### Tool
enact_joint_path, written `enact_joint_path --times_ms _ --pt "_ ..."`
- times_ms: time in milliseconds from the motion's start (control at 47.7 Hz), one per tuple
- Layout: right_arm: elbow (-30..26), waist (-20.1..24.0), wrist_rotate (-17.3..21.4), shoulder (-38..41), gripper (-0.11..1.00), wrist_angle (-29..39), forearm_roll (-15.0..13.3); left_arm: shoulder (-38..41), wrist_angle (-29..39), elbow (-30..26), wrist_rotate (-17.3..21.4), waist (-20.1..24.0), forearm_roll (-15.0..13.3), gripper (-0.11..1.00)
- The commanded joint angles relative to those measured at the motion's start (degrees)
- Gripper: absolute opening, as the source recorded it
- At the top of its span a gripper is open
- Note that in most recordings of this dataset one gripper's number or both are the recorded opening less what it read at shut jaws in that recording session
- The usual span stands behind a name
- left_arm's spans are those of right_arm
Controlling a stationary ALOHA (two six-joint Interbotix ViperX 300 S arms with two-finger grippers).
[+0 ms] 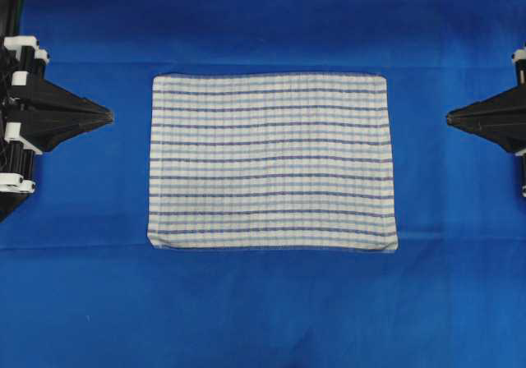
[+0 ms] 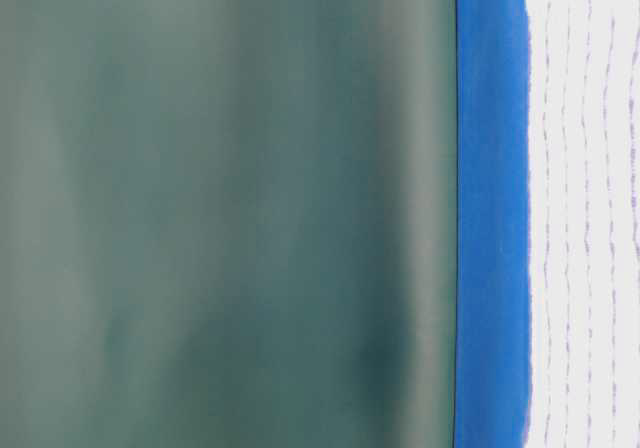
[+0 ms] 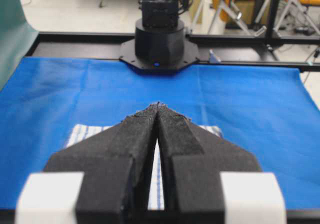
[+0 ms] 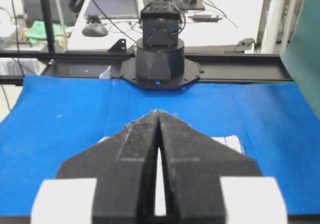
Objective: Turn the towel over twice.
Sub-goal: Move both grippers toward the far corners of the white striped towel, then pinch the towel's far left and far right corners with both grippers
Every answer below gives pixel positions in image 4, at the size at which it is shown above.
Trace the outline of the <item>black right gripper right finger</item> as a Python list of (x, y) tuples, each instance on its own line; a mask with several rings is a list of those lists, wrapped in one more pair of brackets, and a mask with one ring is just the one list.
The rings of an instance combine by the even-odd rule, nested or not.
[(159, 113), (168, 191), (181, 224), (285, 224), (288, 213), (273, 177), (256, 161)]

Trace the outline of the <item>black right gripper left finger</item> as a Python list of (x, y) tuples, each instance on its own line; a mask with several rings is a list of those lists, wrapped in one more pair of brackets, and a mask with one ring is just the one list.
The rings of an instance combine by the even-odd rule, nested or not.
[(62, 162), (40, 185), (33, 224), (135, 224), (153, 189), (159, 112)]

